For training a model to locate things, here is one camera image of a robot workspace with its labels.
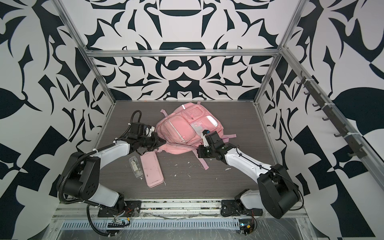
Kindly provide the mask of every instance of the clear plastic case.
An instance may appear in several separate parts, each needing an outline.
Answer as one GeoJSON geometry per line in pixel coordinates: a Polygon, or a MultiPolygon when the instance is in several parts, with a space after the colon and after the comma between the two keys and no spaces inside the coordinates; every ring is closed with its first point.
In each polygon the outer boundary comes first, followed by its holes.
{"type": "Polygon", "coordinates": [[[132,156],[129,158],[129,164],[132,168],[133,173],[135,174],[135,177],[143,177],[143,170],[136,156],[132,156]]]}

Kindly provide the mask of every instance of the white reflective strip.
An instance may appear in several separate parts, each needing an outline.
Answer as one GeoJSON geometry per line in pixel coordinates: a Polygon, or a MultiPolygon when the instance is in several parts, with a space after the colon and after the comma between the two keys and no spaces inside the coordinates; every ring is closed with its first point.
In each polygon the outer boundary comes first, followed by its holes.
{"type": "Polygon", "coordinates": [[[212,116],[207,116],[207,118],[215,127],[217,127],[217,122],[212,116]]]}

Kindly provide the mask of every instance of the white label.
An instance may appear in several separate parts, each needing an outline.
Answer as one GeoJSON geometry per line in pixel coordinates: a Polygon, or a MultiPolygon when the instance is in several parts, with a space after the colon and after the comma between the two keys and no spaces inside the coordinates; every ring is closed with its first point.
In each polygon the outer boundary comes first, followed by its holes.
{"type": "Polygon", "coordinates": [[[137,165],[136,165],[136,163],[135,163],[135,161],[132,161],[131,162],[131,165],[132,165],[132,168],[133,168],[133,171],[134,172],[137,172],[139,169],[137,168],[137,165]]]}

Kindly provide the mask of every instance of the black mounting plate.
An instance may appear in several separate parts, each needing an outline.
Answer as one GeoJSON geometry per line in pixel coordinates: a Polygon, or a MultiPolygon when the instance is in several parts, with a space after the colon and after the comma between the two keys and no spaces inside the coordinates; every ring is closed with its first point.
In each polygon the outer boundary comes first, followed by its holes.
{"type": "MultiPolygon", "coordinates": [[[[131,217],[133,213],[140,212],[141,201],[124,201],[126,203],[126,214],[125,217],[131,217]]],[[[98,217],[113,217],[112,214],[108,212],[108,208],[100,208],[98,217]]]]}
{"type": "Polygon", "coordinates": [[[240,209],[239,204],[236,203],[236,200],[221,200],[221,215],[222,216],[240,216],[248,215],[252,216],[262,216],[262,209],[240,209]]]}

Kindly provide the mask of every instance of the perforated metal strip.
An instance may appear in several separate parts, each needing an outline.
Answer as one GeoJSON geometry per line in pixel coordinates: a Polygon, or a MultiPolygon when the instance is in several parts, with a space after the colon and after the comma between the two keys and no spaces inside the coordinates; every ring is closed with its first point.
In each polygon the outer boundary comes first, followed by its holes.
{"type": "MultiPolygon", "coordinates": [[[[106,228],[112,220],[93,220],[93,224],[99,229],[106,228]]],[[[147,219],[132,220],[131,224],[124,229],[148,230],[148,229],[231,229],[238,230],[237,219],[147,219]]],[[[87,220],[65,220],[62,230],[91,230],[87,220]]]]}

